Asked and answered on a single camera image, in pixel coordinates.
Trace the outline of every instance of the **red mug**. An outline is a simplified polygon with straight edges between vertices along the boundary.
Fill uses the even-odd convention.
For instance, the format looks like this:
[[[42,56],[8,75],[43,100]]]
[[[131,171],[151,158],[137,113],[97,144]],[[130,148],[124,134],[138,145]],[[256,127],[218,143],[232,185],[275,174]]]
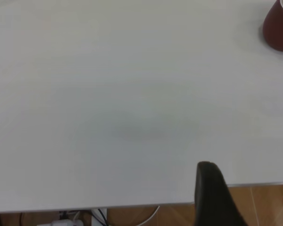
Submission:
[[[277,0],[263,23],[263,36],[272,48],[283,51],[283,0]]]

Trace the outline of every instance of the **white cable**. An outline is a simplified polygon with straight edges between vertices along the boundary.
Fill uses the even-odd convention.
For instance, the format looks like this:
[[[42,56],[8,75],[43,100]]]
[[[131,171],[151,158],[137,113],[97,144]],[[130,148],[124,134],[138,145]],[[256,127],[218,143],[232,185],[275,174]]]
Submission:
[[[141,222],[140,224],[135,225],[135,226],[142,226],[143,224],[146,224],[149,220],[152,219],[152,217],[154,217],[154,215],[157,213],[157,211],[159,210],[159,208],[160,208],[160,206],[157,206],[157,208],[156,208],[156,210],[154,211],[154,213],[153,213],[148,219],[146,219],[145,221],[143,221],[143,222]],[[94,213],[92,210],[91,210],[91,212],[95,215],[95,217],[96,217],[97,219],[99,219],[99,220],[101,221],[101,223],[105,224],[105,221],[101,220],[101,219],[103,218],[102,216],[97,215],[97,214]]]
[[[76,218],[78,218],[79,215],[80,215],[80,211],[78,211],[78,212],[75,214],[74,218],[72,219],[72,221],[73,221],[74,224],[75,224]]]

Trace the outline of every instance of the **desk surface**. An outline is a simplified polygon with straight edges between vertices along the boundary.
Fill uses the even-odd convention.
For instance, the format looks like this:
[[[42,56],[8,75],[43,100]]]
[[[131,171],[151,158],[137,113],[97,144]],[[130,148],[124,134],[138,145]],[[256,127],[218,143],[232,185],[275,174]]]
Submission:
[[[196,164],[283,182],[269,0],[0,0],[0,211],[183,203]]]

